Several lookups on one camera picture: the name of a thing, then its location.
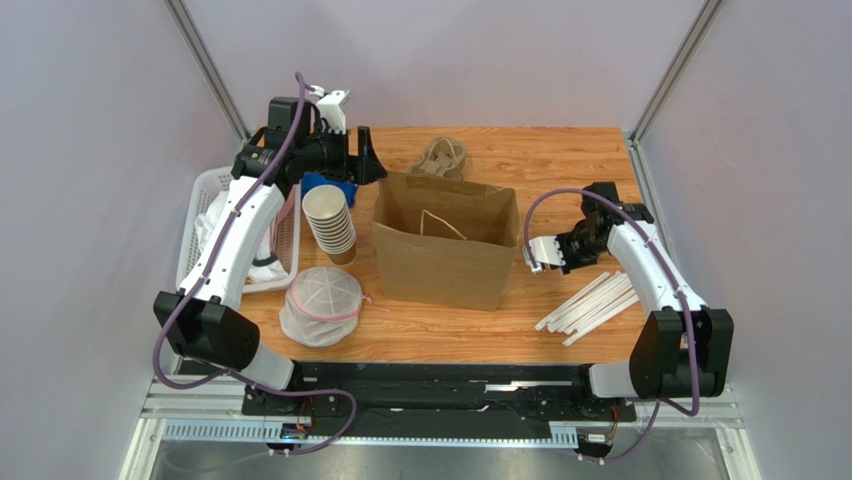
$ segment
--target white paper cup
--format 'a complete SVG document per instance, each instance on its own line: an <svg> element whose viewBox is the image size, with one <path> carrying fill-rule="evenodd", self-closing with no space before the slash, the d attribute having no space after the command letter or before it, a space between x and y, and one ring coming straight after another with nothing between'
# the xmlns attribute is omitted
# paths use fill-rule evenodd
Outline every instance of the white paper cup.
<svg viewBox="0 0 852 480"><path fill-rule="evenodd" d="M302 200L302 210L320 248L335 263L351 261L355 254L355 226L343 191L334 185L315 187Z"/></svg>
<svg viewBox="0 0 852 480"><path fill-rule="evenodd" d="M349 228L350 225L352 225L352 220L344 217L333 225L315 225L311 223L311 230L314 232L333 233L344 231Z"/></svg>
<svg viewBox="0 0 852 480"><path fill-rule="evenodd" d="M355 245L355 238L352 237L348 242L346 242L345 244L343 244L339 247L329 248L328 250L323 249L323 251L325 253L328 253L329 255L336 255L336 254L339 254L339 253L349 251L349 249L352 248L354 245Z"/></svg>
<svg viewBox="0 0 852 480"><path fill-rule="evenodd" d="M329 248L339 247L340 245L349 242L351 239L355 238L355 232L353 230L350 230L335 237L323 238L315 236L315 238L320 247L322 247L323 250L327 250Z"/></svg>
<svg viewBox="0 0 852 480"><path fill-rule="evenodd" d="M334 185L314 187L302 199L302 211L305 212L308 221L322 222L334 219L346 207L346 195L343 194L343 190Z"/></svg>
<svg viewBox="0 0 852 480"><path fill-rule="evenodd" d="M343 210L335 213L333 216L323 219L311 218L311 223L314 225L334 225L335 223L340 222L345 217L349 216L349 209L344 208Z"/></svg>

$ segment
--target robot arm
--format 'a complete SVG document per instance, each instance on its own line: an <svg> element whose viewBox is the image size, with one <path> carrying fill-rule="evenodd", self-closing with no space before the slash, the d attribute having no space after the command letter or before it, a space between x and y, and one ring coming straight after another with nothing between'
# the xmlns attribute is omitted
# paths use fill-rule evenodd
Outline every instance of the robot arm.
<svg viewBox="0 0 852 480"><path fill-rule="evenodd" d="M315 93L323 92L319 87L313 88ZM309 108L302 110L298 121L295 118L298 99L278 97L270 102L269 122L262 130L265 145L258 146L261 135L255 135L234 162L227 208L211 236L217 240L207 243L177 293L160 292L154 302L154 313L163 326L186 293L202 278L208 260L216 258L201 288L168 332L169 344L176 354L239 372L276 390L290 384L293 362L264 346L257 325L238 310L246 275L262 236L284 205L285 197L290 195L291 187L306 173L318 172L335 181L358 185L387 176L373 150L368 127L358 127L358 152L349 154L349 133L342 110L347 94L335 91L319 100L321 115L331 118L327 119L327 130L313 133ZM270 172L264 184L239 208L239 214L229 219L293 128L296 129L294 141L277 171ZM219 239L227 222L232 222L230 230ZM212 255L217 249L218 255Z"/></svg>
<svg viewBox="0 0 852 480"><path fill-rule="evenodd" d="M684 294L695 330L699 393L703 397L722 393L728 368L733 320L724 309L710 309L686 284L663 248L654 219L641 203L622 203L612 182L598 182L585 190L605 197L627 213L657 246ZM627 361L592 365L588 369L591 393L599 398L661 399L691 394L689 360L681 347L685 331L683 307L677 291L651 253L646 241L602 203L584 199L585 218L568 233L538 237L530 241L524 256L534 273L542 265L567 274L575 268L597 263L609 251L624 267L642 304L647 322Z"/></svg>

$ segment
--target white cover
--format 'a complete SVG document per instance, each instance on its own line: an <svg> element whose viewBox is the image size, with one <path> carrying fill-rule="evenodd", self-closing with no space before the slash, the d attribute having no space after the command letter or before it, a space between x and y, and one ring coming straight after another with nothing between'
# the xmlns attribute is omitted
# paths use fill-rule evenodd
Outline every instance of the white cover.
<svg viewBox="0 0 852 480"><path fill-rule="evenodd" d="M352 275L334 267L300 272L285 294L281 330L307 347L327 347L358 325L363 294Z"/></svg>

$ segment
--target wooden table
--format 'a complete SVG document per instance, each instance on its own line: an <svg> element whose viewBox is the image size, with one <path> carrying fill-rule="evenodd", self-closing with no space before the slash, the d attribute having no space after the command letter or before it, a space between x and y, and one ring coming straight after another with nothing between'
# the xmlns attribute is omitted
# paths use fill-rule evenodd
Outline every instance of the wooden table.
<svg viewBox="0 0 852 480"><path fill-rule="evenodd" d="M593 181L615 181L622 201L641 201L624 139L617 129L374 128L372 133L379 159L385 168L395 171L405 171L419 161L423 147L432 138L458 138L468 148L465 179L514 188L522 219L541 194L560 187L582 188ZM359 325L350 336L336 345L315 349L282 333L278 312L284 305L284 292L245 295L241 311L260 326L266 345L296 360L532 364L607 362L630 355L645 321L638 304L571 347L562 345L564 334L534 328L602 272L620 269L609 255L602 256L597 266L561 276L558 271L533 275L519 252L496 312L385 298L370 225L377 195L376 185L358 190L352 209L358 254L353 263L342 268L358 279L377 306L391 312L365 304ZM545 201L533 217L531 237L571 230L582 218L579 204L578 195ZM332 265L304 218L300 249L300 270Z"/></svg>

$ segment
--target gray wall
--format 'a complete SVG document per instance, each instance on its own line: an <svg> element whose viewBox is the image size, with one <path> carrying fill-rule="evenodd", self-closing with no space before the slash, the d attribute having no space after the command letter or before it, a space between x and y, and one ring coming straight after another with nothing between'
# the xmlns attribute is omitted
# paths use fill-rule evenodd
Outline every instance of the gray wall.
<svg viewBox="0 0 852 480"><path fill-rule="evenodd" d="M237 143L161 1L0 10L0 478L115 478L193 179Z"/></svg>
<svg viewBox="0 0 852 480"><path fill-rule="evenodd" d="M729 0L645 146L764 478L852 461L852 4Z"/></svg>
<svg viewBox="0 0 852 480"><path fill-rule="evenodd" d="M633 128L701 0L187 0L240 111L293 70L362 125Z"/></svg>

